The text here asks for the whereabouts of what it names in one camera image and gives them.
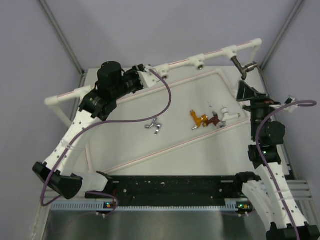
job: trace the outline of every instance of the gray wall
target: gray wall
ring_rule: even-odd
[[[306,1],[300,14],[266,68],[271,96],[288,95],[320,104],[320,1]],[[299,178],[306,179],[320,212],[320,107],[280,113],[286,125],[285,144]]]
[[[43,186],[32,167],[66,130],[44,99],[80,78],[37,1],[2,1],[0,23],[0,238],[23,240]]]
[[[158,65],[255,38],[262,61],[294,0],[47,0],[84,69]],[[225,65],[224,58],[209,62]]]

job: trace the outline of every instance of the brown valve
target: brown valve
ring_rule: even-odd
[[[204,123],[205,121],[208,120],[207,115],[202,115],[201,117],[197,117],[195,111],[191,110],[190,111],[191,116],[193,117],[193,120],[195,122],[195,126],[192,128],[192,130],[195,130],[201,126],[201,123]]]
[[[214,124],[219,129],[225,127],[226,123],[219,120],[218,113],[216,113],[215,111],[213,111],[212,113],[213,113],[213,118],[210,118],[209,120],[205,121],[203,123],[203,126],[207,127],[209,124]]]

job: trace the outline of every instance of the gray floor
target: gray floor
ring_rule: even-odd
[[[117,212],[105,219],[83,212],[52,211],[44,240],[265,240],[259,216],[219,212]]]

